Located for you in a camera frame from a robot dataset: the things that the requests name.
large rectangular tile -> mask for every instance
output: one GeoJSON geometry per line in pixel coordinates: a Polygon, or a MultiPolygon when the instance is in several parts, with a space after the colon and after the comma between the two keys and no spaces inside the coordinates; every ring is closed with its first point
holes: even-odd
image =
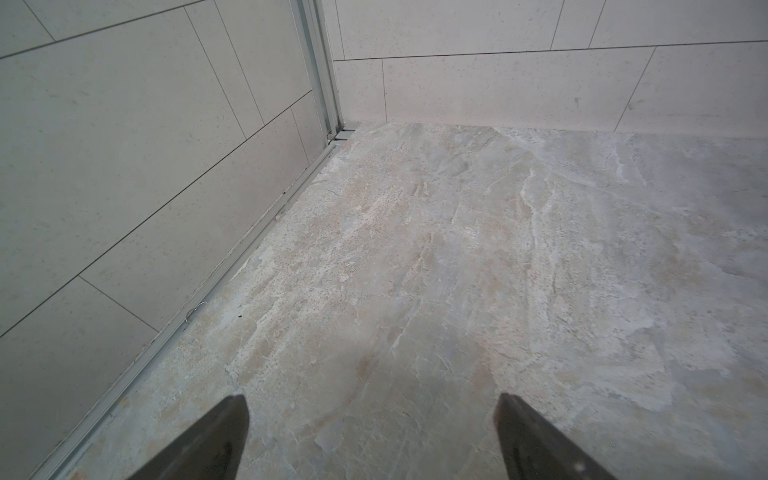
{"type": "Polygon", "coordinates": [[[765,0],[607,0],[592,48],[744,40],[768,40],[765,0]]]}
{"type": "Polygon", "coordinates": [[[552,50],[589,48],[606,0],[564,0],[552,50]]]}
{"type": "Polygon", "coordinates": [[[323,19],[326,21],[326,33],[331,50],[331,59],[344,59],[344,44],[341,41],[339,15],[336,10],[336,0],[323,0],[323,19]]]}
{"type": "Polygon", "coordinates": [[[83,277],[162,329],[306,168],[299,132],[285,111],[83,277]]]}
{"type": "Polygon", "coordinates": [[[0,57],[51,41],[24,0],[0,2],[0,57]]]}
{"type": "Polygon", "coordinates": [[[317,114],[315,97],[312,92],[304,95],[290,108],[293,113],[293,119],[299,129],[301,144],[304,146],[307,163],[320,155],[325,150],[328,141],[326,132],[320,123],[320,117],[317,114]]]}
{"type": "Polygon", "coordinates": [[[189,3],[188,0],[27,0],[56,40],[189,3]]]}
{"type": "Polygon", "coordinates": [[[184,7],[246,137],[264,126],[214,0],[184,7]]]}
{"type": "Polygon", "coordinates": [[[224,24],[265,122],[310,87],[299,32],[284,0],[219,0],[224,24]]]}
{"type": "Polygon", "coordinates": [[[768,42],[659,47],[617,131],[768,137],[768,42]]]}
{"type": "Polygon", "coordinates": [[[613,131],[652,48],[384,59],[390,121],[613,131]]]}
{"type": "Polygon", "coordinates": [[[1,60],[0,111],[0,332],[243,140],[183,9],[1,60]]]}
{"type": "Polygon", "coordinates": [[[336,0],[347,59],[547,50],[562,0],[336,0]]]}
{"type": "Polygon", "coordinates": [[[22,480],[156,332],[75,278],[0,339],[0,463],[22,480]]]}
{"type": "Polygon", "coordinates": [[[386,120],[381,59],[334,61],[333,70],[345,122],[386,120]]]}

wall tile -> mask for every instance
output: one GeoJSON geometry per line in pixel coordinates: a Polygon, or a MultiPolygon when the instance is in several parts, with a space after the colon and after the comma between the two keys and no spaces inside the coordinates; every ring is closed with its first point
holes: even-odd
{"type": "Polygon", "coordinates": [[[605,0],[564,0],[552,50],[589,48],[605,0]]]}
{"type": "Polygon", "coordinates": [[[336,0],[347,59],[547,50],[562,0],[336,0]]]}
{"type": "Polygon", "coordinates": [[[317,106],[312,92],[301,97],[292,107],[293,118],[299,128],[307,163],[312,163],[328,145],[325,128],[317,115],[317,106]]]}
{"type": "Polygon", "coordinates": [[[0,57],[51,41],[23,0],[0,2],[0,57]]]}
{"type": "Polygon", "coordinates": [[[345,122],[386,120],[380,59],[334,61],[333,70],[345,122]]]}
{"type": "Polygon", "coordinates": [[[390,121],[613,131],[653,48],[384,59],[390,121]]]}
{"type": "Polygon", "coordinates": [[[323,18],[326,21],[326,33],[331,49],[331,59],[344,59],[344,45],[341,42],[339,16],[336,14],[336,0],[323,0],[323,18]]]}
{"type": "Polygon", "coordinates": [[[183,9],[1,60],[0,111],[0,332],[243,141],[183,9]]]}
{"type": "Polygon", "coordinates": [[[246,137],[264,126],[214,0],[185,7],[246,137]]]}
{"type": "Polygon", "coordinates": [[[27,0],[56,40],[175,8],[188,0],[27,0]]]}
{"type": "Polygon", "coordinates": [[[617,131],[768,137],[768,42],[659,47],[617,131]]]}
{"type": "Polygon", "coordinates": [[[5,334],[3,478],[27,478],[155,335],[80,278],[5,334]]]}
{"type": "Polygon", "coordinates": [[[608,0],[592,48],[768,40],[765,0],[608,0]]]}
{"type": "Polygon", "coordinates": [[[162,329],[307,168],[290,110],[174,198],[83,272],[162,329]]]}
{"type": "Polygon", "coordinates": [[[265,122],[308,92],[299,34],[284,0],[219,0],[224,24],[265,122]]]}

shower floor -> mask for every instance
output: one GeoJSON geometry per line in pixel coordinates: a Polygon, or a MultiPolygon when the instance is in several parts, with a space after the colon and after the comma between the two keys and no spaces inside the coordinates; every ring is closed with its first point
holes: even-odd
{"type": "Polygon", "coordinates": [[[768,143],[363,124],[71,477],[240,392],[238,478],[506,478],[501,392],[619,479],[760,478],[768,143]]]}

grout line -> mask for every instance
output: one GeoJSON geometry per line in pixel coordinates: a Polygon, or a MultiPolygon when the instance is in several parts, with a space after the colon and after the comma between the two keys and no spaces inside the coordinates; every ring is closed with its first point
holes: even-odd
{"type": "Polygon", "coordinates": [[[333,0],[333,6],[336,7],[336,23],[339,24],[339,40],[341,40],[341,57],[346,60],[346,52],[344,52],[344,37],[341,35],[341,18],[339,18],[339,3],[333,0]]]}
{"type": "Polygon", "coordinates": [[[51,40],[56,41],[56,39],[53,38],[53,35],[51,35],[51,32],[49,32],[48,29],[45,27],[45,25],[43,25],[43,22],[40,22],[40,18],[38,17],[38,14],[36,14],[35,11],[32,10],[32,7],[29,6],[29,4],[27,3],[27,0],[24,0],[24,5],[27,5],[27,8],[29,8],[29,11],[32,12],[32,14],[35,16],[35,20],[37,20],[40,23],[40,26],[43,27],[43,30],[45,30],[45,33],[47,33],[48,36],[51,37],[51,40]]]}
{"type": "Polygon", "coordinates": [[[607,1],[608,0],[603,0],[603,8],[600,9],[598,20],[594,23],[594,30],[592,31],[592,36],[589,38],[589,45],[587,45],[587,48],[590,48],[592,46],[592,40],[594,40],[594,33],[598,30],[598,25],[600,24],[600,17],[603,16],[603,10],[605,10],[605,3],[607,1]]]}
{"type": "Polygon", "coordinates": [[[389,121],[389,116],[386,113],[386,82],[384,81],[384,59],[382,58],[382,88],[384,89],[384,121],[389,121]]]}
{"type": "Polygon", "coordinates": [[[560,17],[563,16],[563,8],[565,7],[565,0],[563,0],[563,4],[560,5],[560,13],[558,14],[558,23],[554,24],[554,33],[552,34],[552,43],[549,44],[549,49],[552,49],[552,45],[554,45],[554,37],[558,34],[558,26],[560,25],[560,17]]]}
{"type": "Polygon", "coordinates": [[[508,55],[512,53],[545,53],[548,51],[599,51],[599,50],[622,50],[626,48],[650,48],[650,47],[687,47],[692,45],[731,45],[740,43],[768,43],[768,40],[738,40],[738,41],[700,41],[698,43],[667,43],[659,45],[629,45],[626,47],[596,47],[596,48],[559,48],[556,50],[515,50],[515,51],[481,51],[476,53],[453,53],[440,55],[403,55],[402,57],[370,57],[370,58],[348,58],[346,60],[334,61],[358,61],[358,60],[396,60],[398,58],[438,58],[438,57],[467,57],[470,55],[508,55]]]}
{"type": "Polygon", "coordinates": [[[137,22],[137,21],[142,20],[142,19],[147,18],[147,17],[154,17],[155,15],[161,15],[161,14],[164,14],[166,12],[170,12],[171,10],[178,10],[179,8],[188,7],[189,5],[194,5],[194,4],[200,3],[200,2],[205,2],[205,0],[195,0],[194,2],[185,3],[184,5],[178,5],[177,7],[166,8],[165,10],[160,10],[159,12],[150,13],[150,14],[147,14],[147,15],[142,15],[141,17],[131,18],[130,20],[126,20],[124,22],[118,22],[118,23],[115,23],[115,24],[112,24],[112,25],[107,25],[106,27],[96,28],[95,30],[84,31],[83,33],[78,33],[77,35],[72,35],[71,37],[62,38],[61,40],[54,40],[54,41],[52,41],[50,43],[44,43],[43,45],[38,45],[36,47],[26,48],[25,50],[21,50],[21,51],[15,51],[13,53],[9,53],[7,55],[1,56],[0,60],[2,60],[3,58],[15,57],[16,55],[21,55],[22,53],[26,53],[28,51],[38,50],[39,48],[47,47],[49,45],[54,45],[54,44],[57,44],[57,43],[62,43],[63,41],[71,40],[73,38],[78,38],[78,37],[83,37],[85,35],[90,35],[91,33],[96,33],[97,31],[106,30],[107,28],[117,27],[119,25],[125,25],[125,24],[131,23],[131,22],[137,22]]]}
{"type": "MultiPolygon", "coordinates": [[[[311,92],[311,90],[310,90],[310,91],[308,91],[308,92],[306,92],[306,93],[305,93],[304,95],[302,95],[301,97],[299,97],[299,99],[298,99],[298,100],[296,100],[296,101],[294,101],[294,102],[293,102],[291,105],[289,105],[289,106],[288,106],[288,108],[291,108],[292,106],[294,106],[294,105],[295,105],[295,104],[296,104],[296,103],[297,103],[299,100],[301,100],[302,98],[306,97],[306,96],[307,96],[307,95],[308,95],[310,92],[311,92]]],[[[275,118],[277,118],[277,117],[279,117],[280,115],[284,114],[284,113],[285,113],[285,112],[288,110],[288,108],[286,108],[285,110],[283,110],[283,111],[281,111],[279,114],[277,114],[277,116],[276,116],[275,118]]],[[[231,155],[231,154],[232,154],[232,153],[233,153],[235,150],[237,150],[238,148],[242,147],[244,143],[246,143],[248,140],[250,140],[251,138],[253,138],[253,136],[254,136],[254,135],[258,134],[260,131],[262,131],[264,128],[266,128],[266,126],[267,126],[267,125],[271,124],[271,123],[272,123],[272,122],[275,120],[275,118],[273,118],[272,120],[270,120],[270,122],[269,122],[268,124],[265,124],[265,125],[264,125],[263,127],[261,127],[259,130],[257,130],[255,133],[253,133],[253,135],[251,135],[250,137],[248,137],[247,139],[245,139],[244,141],[242,141],[240,144],[238,144],[238,145],[237,145],[235,148],[233,148],[233,149],[232,149],[232,151],[230,151],[230,153],[228,153],[228,154],[224,155],[224,156],[222,157],[222,159],[221,159],[221,160],[219,160],[219,161],[218,161],[218,162],[216,162],[215,164],[211,165],[211,166],[210,166],[210,168],[208,168],[208,170],[204,171],[204,172],[203,172],[203,173],[202,173],[202,174],[201,174],[201,175],[200,175],[198,178],[195,178],[194,180],[192,180],[192,183],[190,183],[190,184],[189,184],[189,185],[187,185],[186,187],[182,188],[182,189],[181,189],[181,191],[180,191],[179,193],[175,194],[175,195],[174,195],[174,196],[173,196],[173,197],[172,197],[172,198],[171,198],[169,201],[167,201],[167,202],[165,202],[164,204],[162,204],[162,205],[160,206],[160,208],[158,208],[157,210],[155,210],[155,211],[154,211],[154,212],[153,212],[153,213],[152,213],[152,214],[151,214],[149,217],[147,217],[147,218],[143,219],[143,220],[141,221],[141,223],[139,223],[139,224],[138,224],[136,227],[132,228],[130,232],[126,233],[126,234],[125,234],[125,235],[124,235],[124,236],[123,236],[121,239],[119,239],[117,242],[115,242],[115,243],[114,243],[114,244],[113,244],[111,247],[107,248],[107,249],[106,249],[106,250],[105,250],[105,251],[104,251],[104,252],[103,252],[101,255],[99,255],[98,257],[96,257],[96,259],[95,259],[94,261],[92,261],[92,262],[90,262],[88,265],[86,265],[86,266],[85,266],[85,268],[84,268],[83,270],[80,270],[80,271],[79,271],[79,272],[78,272],[78,273],[77,273],[75,276],[73,276],[73,277],[72,277],[70,280],[68,280],[68,281],[67,281],[67,283],[65,283],[64,285],[62,285],[62,286],[60,286],[59,288],[57,288],[57,289],[56,289],[56,291],[54,291],[54,292],[53,292],[51,295],[48,295],[47,297],[45,297],[45,300],[43,300],[42,302],[40,302],[40,303],[39,303],[39,304],[38,304],[38,305],[37,305],[35,308],[33,308],[32,310],[30,310],[30,311],[29,311],[29,313],[27,313],[26,315],[24,315],[24,316],[23,316],[23,317],[22,317],[22,318],[21,318],[21,319],[20,319],[18,322],[14,323],[14,324],[13,324],[13,325],[11,325],[11,326],[10,326],[10,327],[9,327],[9,328],[6,330],[6,331],[4,331],[2,334],[0,334],[0,339],[1,339],[3,336],[5,336],[5,334],[6,334],[6,333],[8,333],[8,332],[10,332],[11,330],[13,330],[13,329],[14,329],[14,327],[16,327],[16,326],[17,326],[19,323],[23,322],[25,318],[27,318],[28,316],[30,316],[31,314],[33,314],[33,312],[34,312],[35,310],[37,310],[38,308],[40,308],[40,306],[41,306],[43,303],[45,303],[45,302],[49,301],[49,300],[51,299],[51,297],[53,297],[53,296],[54,296],[56,293],[59,293],[59,292],[61,291],[61,289],[62,289],[62,288],[64,288],[65,286],[67,286],[67,285],[68,285],[68,284],[69,284],[69,283],[70,283],[72,280],[74,280],[75,278],[77,278],[78,276],[80,276],[80,275],[81,275],[81,274],[82,274],[84,271],[88,270],[88,268],[89,268],[91,265],[93,265],[94,263],[98,262],[100,258],[102,258],[104,255],[106,255],[107,253],[109,253],[109,251],[110,251],[110,250],[112,250],[113,248],[115,248],[115,247],[116,247],[116,246],[117,246],[117,245],[118,245],[118,244],[119,244],[121,241],[125,240],[125,239],[126,239],[126,237],[127,237],[128,235],[132,234],[134,231],[136,231],[136,229],[137,229],[138,227],[141,227],[142,225],[144,225],[144,222],[146,222],[147,220],[149,220],[149,219],[151,219],[152,217],[154,217],[154,215],[155,215],[157,212],[159,212],[160,210],[163,210],[163,208],[165,208],[165,206],[166,206],[166,205],[168,205],[170,202],[174,201],[174,198],[176,198],[176,197],[178,197],[179,195],[181,195],[181,194],[182,194],[182,193],[183,193],[183,192],[184,192],[184,191],[185,191],[187,188],[189,188],[189,187],[191,187],[192,185],[194,185],[194,183],[195,183],[195,182],[197,182],[199,179],[201,179],[201,178],[202,178],[202,177],[203,177],[205,174],[207,174],[208,172],[210,172],[211,170],[213,170],[213,169],[214,169],[214,168],[215,168],[215,167],[216,167],[218,164],[220,164],[220,163],[221,163],[221,162],[223,162],[223,161],[224,161],[224,160],[225,160],[227,157],[229,157],[229,156],[230,156],[230,155],[231,155]]]]}
{"type": "Polygon", "coordinates": [[[646,62],[645,68],[643,68],[643,73],[641,73],[640,74],[640,78],[637,79],[637,84],[634,86],[634,90],[632,91],[632,95],[629,96],[629,100],[627,100],[627,104],[624,106],[624,110],[621,112],[621,116],[619,117],[619,121],[616,122],[616,126],[614,127],[614,133],[616,133],[616,129],[619,128],[619,124],[621,123],[621,119],[624,118],[624,113],[627,112],[627,108],[629,107],[629,104],[632,101],[632,97],[634,96],[634,92],[637,90],[637,87],[640,85],[640,82],[643,80],[643,75],[645,75],[645,71],[648,69],[648,65],[650,65],[650,60],[654,57],[654,53],[656,53],[656,47],[654,47],[654,50],[650,53],[650,57],[648,57],[648,62],[646,62]]]}
{"type": "Polygon", "coordinates": [[[306,154],[306,147],[304,147],[304,139],[301,138],[301,130],[299,130],[299,122],[296,121],[296,115],[293,113],[293,107],[290,109],[290,116],[293,117],[293,124],[296,125],[296,131],[299,132],[299,141],[301,142],[301,148],[304,150],[304,157],[306,162],[310,163],[310,156],[306,154]]]}
{"type": "Polygon", "coordinates": [[[224,25],[224,32],[227,33],[227,38],[230,39],[230,45],[232,45],[232,51],[235,52],[235,58],[237,59],[237,64],[240,66],[240,71],[243,72],[243,78],[245,78],[245,84],[248,85],[248,91],[250,92],[250,97],[253,99],[253,104],[256,105],[256,111],[259,112],[259,118],[261,118],[261,123],[266,125],[266,122],[264,121],[264,117],[261,116],[261,110],[259,109],[259,104],[256,103],[256,97],[253,96],[253,90],[251,90],[250,83],[248,83],[248,77],[245,75],[245,70],[243,70],[243,64],[240,63],[240,57],[237,56],[237,50],[235,50],[235,44],[232,43],[232,37],[230,37],[230,33],[227,30],[227,24],[224,23],[224,17],[221,16],[221,10],[219,10],[219,5],[217,5],[216,0],[214,0],[214,6],[216,7],[216,11],[219,12],[219,18],[221,18],[221,24],[224,25]]]}
{"type": "Polygon", "coordinates": [[[146,326],[150,327],[150,328],[151,328],[152,330],[154,330],[155,332],[157,332],[157,333],[160,333],[160,331],[159,331],[158,329],[154,328],[154,327],[153,327],[152,325],[150,325],[149,323],[147,323],[147,322],[143,321],[139,315],[137,315],[137,314],[135,314],[135,313],[131,312],[129,309],[127,309],[127,308],[125,308],[124,306],[122,306],[122,304],[121,304],[120,302],[118,302],[117,300],[115,300],[115,299],[114,299],[114,298],[112,298],[111,296],[109,296],[109,295],[107,295],[106,293],[104,293],[104,291],[103,291],[102,289],[100,289],[99,287],[95,286],[93,283],[91,283],[91,282],[87,281],[87,280],[86,280],[85,278],[83,278],[82,276],[78,275],[78,277],[80,277],[80,280],[83,280],[83,281],[84,281],[84,282],[86,282],[88,285],[90,285],[90,286],[94,287],[94,288],[95,288],[95,289],[96,289],[96,290],[97,290],[99,293],[101,293],[101,295],[104,295],[104,296],[106,296],[108,299],[110,299],[110,300],[112,300],[113,302],[115,302],[117,305],[119,305],[119,307],[120,307],[120,308],[122,308],[122,309],[123,309],[123,310],[125,310],[126,312],[128,312],[128,313],[130,313],[131,315],[133,315],[133,316],[135,316],[136,318],[138,318],[138,319],[139,319],[139,320],[140,320],[140,321],[141,321],[141,322],[142,322],[144,325],[146,325],[146,326]]]}
{"type": "Polygon", "coordinates": [[[232,106],[232,102],[230,101],[230,98],[227,97],[227,93],[224,91],[224,86],[221,84],[221,80],[219,80],[219,75],[216,74],[216,68],[214,68],[214,64],[210,62],[210,57],[208,57],[208,52],[205,51],[205,45],[203,45],[203,41],[200,40],[200,36],[197,34],[197,29],[194,27],[194,23],[192,22],[192,18],[190,17],[190,13],[187,12],[187,7],[184,7],[184,13],[187,14],[187,18],[190,19],[190,25],[192,25],[192,30],[194,30],[194,34],[197,37],[197,41],[200,42],[200,47],[203,49],[203,53],[205,54],[205,58],[208,60],[208,64],[210,65],[210,69],[214,71],[214,77],[216,77],[216,81],[219,82],[219,86],[221,87],[222,93],[224,93],[224,98],[227,99],[227,103],[230,106],[230,109],[232,110],[232,115],[235,116],[235,121],[237,122],[237,126],[240,127],[240,131],[243,132],[243,137],[248,138],[247,135],[245,135],[245,130],[243,130],[243,125],[240,124],[240,119],[237,118],[237,114],[235,113],[235,109],[232,106]]]}

stone tile floor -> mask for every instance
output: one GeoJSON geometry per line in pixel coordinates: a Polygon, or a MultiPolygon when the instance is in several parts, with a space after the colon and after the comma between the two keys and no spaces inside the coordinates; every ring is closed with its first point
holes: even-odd
{"type": "Polygon", "coordinates": [[[364,124],[86,451],[225,395],[239,478],[505,478],[515,392],[621,479],[768,471],[768,142],[364,124]]]}

